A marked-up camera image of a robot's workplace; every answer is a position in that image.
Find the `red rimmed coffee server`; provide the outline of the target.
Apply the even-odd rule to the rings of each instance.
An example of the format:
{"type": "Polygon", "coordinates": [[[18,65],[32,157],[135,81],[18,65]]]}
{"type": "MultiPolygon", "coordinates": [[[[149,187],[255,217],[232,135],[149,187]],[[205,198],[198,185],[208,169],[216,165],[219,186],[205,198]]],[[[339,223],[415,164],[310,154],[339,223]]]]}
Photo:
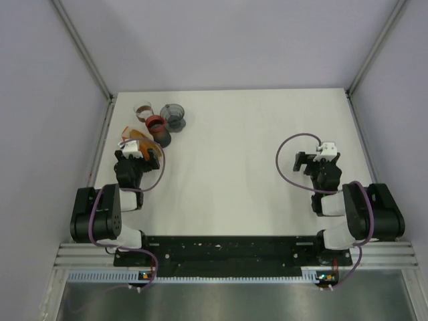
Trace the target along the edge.
{"type": "Polygon", "coordinates": [[[171,143],[171,135],[166,129],[166,120],[159,115],[152,115],[145,121],[146,127],[152,135],[155,142],[160,144],[163,148],[171,143]]]}

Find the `grey plastic coffee dripper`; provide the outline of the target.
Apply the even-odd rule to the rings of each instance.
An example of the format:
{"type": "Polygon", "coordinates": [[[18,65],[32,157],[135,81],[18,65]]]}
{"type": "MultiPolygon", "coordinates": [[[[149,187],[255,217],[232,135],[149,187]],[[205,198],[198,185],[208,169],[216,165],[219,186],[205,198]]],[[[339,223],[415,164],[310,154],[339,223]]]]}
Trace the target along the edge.
{"type": "Polygon", "coordinates": [[[169,132],[180,132],[186,126],[185,110],[179,104],[166,104],[160,111],[160,116],[166,121],[165,128],[169,132]]]}

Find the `clear glass with brown band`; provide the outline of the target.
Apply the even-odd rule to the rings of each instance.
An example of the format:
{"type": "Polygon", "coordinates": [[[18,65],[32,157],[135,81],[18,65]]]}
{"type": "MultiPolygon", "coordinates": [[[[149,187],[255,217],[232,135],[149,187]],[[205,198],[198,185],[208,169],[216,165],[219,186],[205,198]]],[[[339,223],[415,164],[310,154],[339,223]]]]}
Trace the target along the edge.
{"type": "Polygon", "coordinates": [[[154,115],[150,102],[144,101],[134,106],[134,113],[140,122],[146,122],[147,118],[154,115]]]}

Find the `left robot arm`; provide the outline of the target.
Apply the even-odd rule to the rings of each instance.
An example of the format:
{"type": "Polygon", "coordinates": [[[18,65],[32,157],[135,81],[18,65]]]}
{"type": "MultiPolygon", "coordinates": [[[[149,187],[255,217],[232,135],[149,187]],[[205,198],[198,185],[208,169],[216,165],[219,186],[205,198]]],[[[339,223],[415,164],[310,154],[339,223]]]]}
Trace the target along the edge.
{"type": "Polygon", "coordinates": [[[155,150],[148,149],[148,157],[115,152],[114,165],[117,182],[101,189],[93,187],[77,190],[70,221],[70,234],[77,243],[91,243],[112,247],[126,247],[129,258],[137,265],[151,259],[151,248],[144,244],[145,234],[125,226],[122,214],[142,208],[144,194],[136,191],[143,174],[160,169],[155,150]]]}

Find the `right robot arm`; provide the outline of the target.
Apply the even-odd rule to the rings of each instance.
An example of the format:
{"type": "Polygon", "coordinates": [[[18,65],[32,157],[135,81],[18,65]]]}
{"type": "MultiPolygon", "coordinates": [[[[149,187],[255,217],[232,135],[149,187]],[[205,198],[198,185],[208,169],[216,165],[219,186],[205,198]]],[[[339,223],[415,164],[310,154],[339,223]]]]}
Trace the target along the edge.
{"type": "Polygon", "coordinates": [[[336,165],[340,154],[331,160],[317,159],[316,154],[296,154],[293,171],[305,165],[316,190],[311,196],[313,212],[319,217],[343,217],[344,222],[318,232],[320,243],[312,248],[312,257],[322,265],[337,254],[365,241],[393,241],[403,236],[405,220],[389,188],[384,183],[359,187],[357,183],[340,186],[342,171],[336,165]]]}

